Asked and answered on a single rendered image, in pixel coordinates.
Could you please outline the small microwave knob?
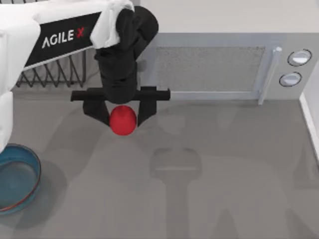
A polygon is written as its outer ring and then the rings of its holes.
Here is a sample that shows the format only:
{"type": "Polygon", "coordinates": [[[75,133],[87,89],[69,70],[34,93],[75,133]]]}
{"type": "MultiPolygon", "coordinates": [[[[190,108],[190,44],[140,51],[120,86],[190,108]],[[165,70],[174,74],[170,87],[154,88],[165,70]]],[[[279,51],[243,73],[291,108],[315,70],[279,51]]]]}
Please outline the small microwave knob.
{"type": "Polygon", "coordinates": [[[302,78],[302,75],[298,72],[284,74],[280,77],[279,84],[283,87],[293,87],[299,84],[302,78]]]}

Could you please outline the blue bowl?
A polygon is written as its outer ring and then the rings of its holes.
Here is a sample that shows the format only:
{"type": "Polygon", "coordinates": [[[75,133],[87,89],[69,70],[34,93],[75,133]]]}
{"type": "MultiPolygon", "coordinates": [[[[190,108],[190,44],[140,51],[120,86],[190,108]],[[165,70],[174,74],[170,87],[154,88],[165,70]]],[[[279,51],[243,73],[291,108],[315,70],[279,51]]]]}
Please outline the blue bowl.
{"type": "Polygon", "coordinates": [[[29,147],[9,143],[0,153],[0,216],[29,206],[40,188],[42,165],[29,147]]]}

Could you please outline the pale microwave oven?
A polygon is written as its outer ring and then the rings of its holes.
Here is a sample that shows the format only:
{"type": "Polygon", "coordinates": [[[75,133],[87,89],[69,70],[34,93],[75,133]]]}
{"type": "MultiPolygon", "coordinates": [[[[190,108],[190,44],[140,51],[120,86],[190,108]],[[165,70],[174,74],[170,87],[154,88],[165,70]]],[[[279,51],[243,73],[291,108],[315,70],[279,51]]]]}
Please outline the pale microwave oven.
{"type": "MultiPolygon", "coordinates": [[[[285,100],[298,100],[301,96],[305,84],[307,83],[310,73],[314,67],[315,63],[315,56],[316,50],[310,43],[310,37],[307,34],[297,34],[297,33],[161,33],[160,35],[182,35],[182,36],[204,36],[208,35],[211,36],[213,40],[217,40],[218,38],[223,39],[227,42],[238,42],[241,41],[243,43],[252,43],[257,45],[264,45],[265,46],[265,54],[263,60],[263,68],[261,72],[261,88],[262,82],[265,78],[267,68],[270,64],[272,49],[276,46],[282,47],[282,54],[279,59],[278,65],[276,67],[275,73],[273,78],[270,82],[269,89],[266,94],[265,101],[285,101],[285,100]],[[312,53],[311,60],[299,67],[294,67],[288,64],[287,58],[288,56],[297,50],[301,49],[308,49],[312,53]],[[299,84],[293,87],[283,87],[279,84],[279,79],[282,75],[298,72],[302,75],[302,80],[299,84]]],[[[147,59],[146,53],[142,54],[140,58],[139,64],[139,73],[138,73],[138,84],[140,86],[147,86],[144,85],[142,80],[143,77],[146,76],[146,68],[147,68],[147,59]]]]}

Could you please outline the large microwave knob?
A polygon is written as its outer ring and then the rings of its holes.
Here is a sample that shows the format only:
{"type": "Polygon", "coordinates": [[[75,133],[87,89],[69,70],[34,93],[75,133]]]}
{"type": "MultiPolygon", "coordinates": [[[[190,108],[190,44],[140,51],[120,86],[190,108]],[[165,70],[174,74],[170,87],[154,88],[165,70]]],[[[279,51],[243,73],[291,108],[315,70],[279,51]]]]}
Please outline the large microwave knob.
{"type": "Polygon", "coordinates": [[[294,67],[299,67],[307,64],[312,58],[312,53],[308,49],[301,49],[292,52],[288,58],[287,62],[289,65],[294,67]]]}

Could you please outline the microwave oven door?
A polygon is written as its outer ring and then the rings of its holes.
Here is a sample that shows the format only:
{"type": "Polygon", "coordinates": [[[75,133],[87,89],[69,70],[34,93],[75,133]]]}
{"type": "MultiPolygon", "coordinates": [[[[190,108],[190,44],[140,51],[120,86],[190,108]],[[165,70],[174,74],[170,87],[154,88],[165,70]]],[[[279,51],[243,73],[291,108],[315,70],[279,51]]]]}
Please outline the microwave oven door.
{"type": "Polygon", "coordinates": [[[147,49],[142,82],[176,100],[256,100],[265,51],[208,35],[160,35],[147,49]]]}

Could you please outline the red ball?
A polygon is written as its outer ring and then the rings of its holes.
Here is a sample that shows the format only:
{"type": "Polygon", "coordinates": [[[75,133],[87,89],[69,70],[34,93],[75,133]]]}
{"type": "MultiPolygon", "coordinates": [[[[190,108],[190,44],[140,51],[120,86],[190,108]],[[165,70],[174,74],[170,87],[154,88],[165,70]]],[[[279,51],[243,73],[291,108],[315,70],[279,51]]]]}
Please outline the red ball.
{"type": "Polygon", "coordinates": [[[116,106],[110,114],[110,128],[116,135],[127,136],[134,132],[137,126],[135,111],[126,105],[116,106]]]}

